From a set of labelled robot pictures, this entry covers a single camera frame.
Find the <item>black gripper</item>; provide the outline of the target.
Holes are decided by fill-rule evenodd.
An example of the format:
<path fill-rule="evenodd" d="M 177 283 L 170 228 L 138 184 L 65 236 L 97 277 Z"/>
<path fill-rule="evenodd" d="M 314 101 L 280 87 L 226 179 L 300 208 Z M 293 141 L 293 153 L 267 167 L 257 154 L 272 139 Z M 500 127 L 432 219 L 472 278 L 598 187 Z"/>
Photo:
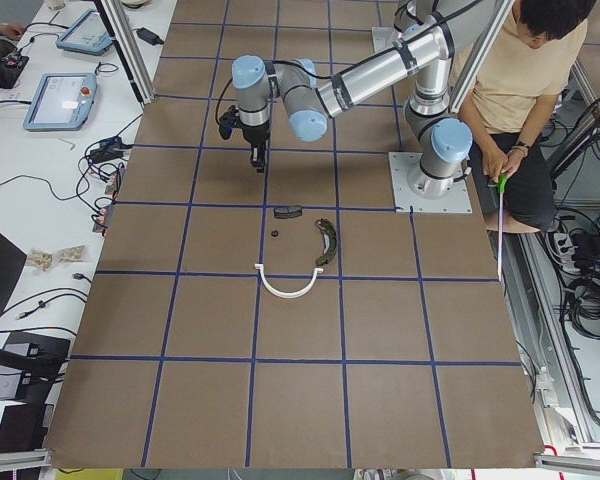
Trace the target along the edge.
<path fill-rule="evenodd" d="M 265 122 L 255 126 L 242 123 L 241 129 L 243 138 L 252 147 L 250 164 L 258 173 L 263 173 L 266 168 L 266 144 L 270 138 L 270 123 Z"/>

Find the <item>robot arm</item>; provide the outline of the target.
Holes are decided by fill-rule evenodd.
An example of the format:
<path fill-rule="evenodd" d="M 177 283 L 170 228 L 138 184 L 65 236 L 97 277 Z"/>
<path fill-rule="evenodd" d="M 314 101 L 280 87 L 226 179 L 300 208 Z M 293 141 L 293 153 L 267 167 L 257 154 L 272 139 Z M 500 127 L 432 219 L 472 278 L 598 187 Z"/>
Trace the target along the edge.
<path fill-rule="evenodd" d="M 452 185 L 453 170 L 467 159 L 473 140 L 468 125 L 450 116 L 459 104 L 449 91 L 452 62 L 466 47 L 483 44 L 496 9 L 494 1 L 402 1 L 388 44 L 326 77 L 322 85 L 309 59 L 265 61 L 243 55 L 232 64 L 237 103 L 216 118 L 219 133 L 229 139 L 241 130 L 251 148 L 251 165 L 263 172 L 271 101 L 281 100 L 295 137 L 310 143 L 326 134 L 331 119 L 414 77 L 405 118 L 423 153 L 407 184 L 423 198 L 439 198 Z"/>

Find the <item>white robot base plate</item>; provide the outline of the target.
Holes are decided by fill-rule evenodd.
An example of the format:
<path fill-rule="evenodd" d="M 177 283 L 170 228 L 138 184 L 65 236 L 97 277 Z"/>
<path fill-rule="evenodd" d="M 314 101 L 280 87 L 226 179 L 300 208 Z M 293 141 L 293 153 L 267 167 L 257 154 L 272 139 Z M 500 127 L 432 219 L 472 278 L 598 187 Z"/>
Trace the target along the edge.
<path fill-rule="evenodd" d="M 472 214 L 462 164 L 454 164 L 450 177 L 434 179 L 421 170 L 420 157 L 421 154 L 415 152 L 388 154 L 395 211 L 404 214 Z"/>

